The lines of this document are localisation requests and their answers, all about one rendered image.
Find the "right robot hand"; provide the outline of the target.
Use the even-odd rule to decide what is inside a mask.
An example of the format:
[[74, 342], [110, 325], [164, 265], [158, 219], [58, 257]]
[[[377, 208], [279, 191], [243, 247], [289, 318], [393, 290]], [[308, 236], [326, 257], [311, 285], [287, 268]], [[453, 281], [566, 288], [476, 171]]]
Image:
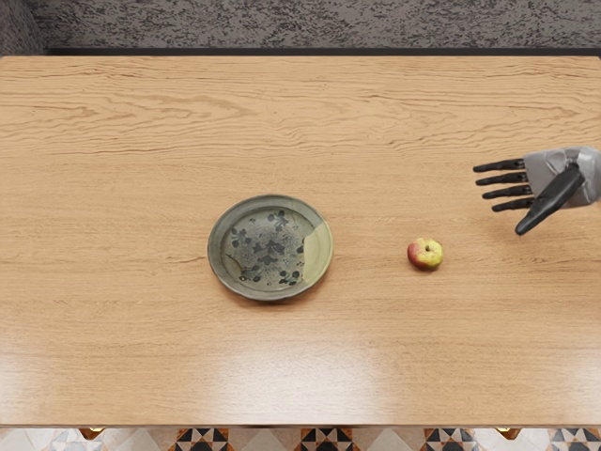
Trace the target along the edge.
[[499, 173], [475, 181], [478, 186], [504, 186], [483, 194], [484, 199], [509, 199], [493, 206], [493, 211], [527, 211], [516, 225], [518, 236], [560, 209], [587, 207], [601, 201], [601, 150], [590, 146], [530, 152], [515, 159], [476, 165], [472, 171]]

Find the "grey-green patterned ceramic plate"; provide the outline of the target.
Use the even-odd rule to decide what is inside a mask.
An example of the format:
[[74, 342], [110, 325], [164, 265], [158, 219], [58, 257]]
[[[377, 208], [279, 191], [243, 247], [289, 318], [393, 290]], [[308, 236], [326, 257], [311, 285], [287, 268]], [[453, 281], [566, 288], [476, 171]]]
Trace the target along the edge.
[[219, 281], [250, 300], [278, 302], [315, 286], [333, 255], [331, 229], [306, 202], [263, 194], [225, 211], [208, 237], [208, 262]]

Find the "small red-yellow apple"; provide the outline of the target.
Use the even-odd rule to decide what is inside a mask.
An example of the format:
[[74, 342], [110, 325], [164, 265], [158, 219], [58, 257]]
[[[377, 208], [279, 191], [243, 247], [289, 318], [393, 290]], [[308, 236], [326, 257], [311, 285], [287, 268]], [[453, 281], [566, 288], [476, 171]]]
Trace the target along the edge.
[[408, 261], [418, 270], [434, 271], [443, 261], [442, 245], [433, 239], [419, 238], [408, 245]]

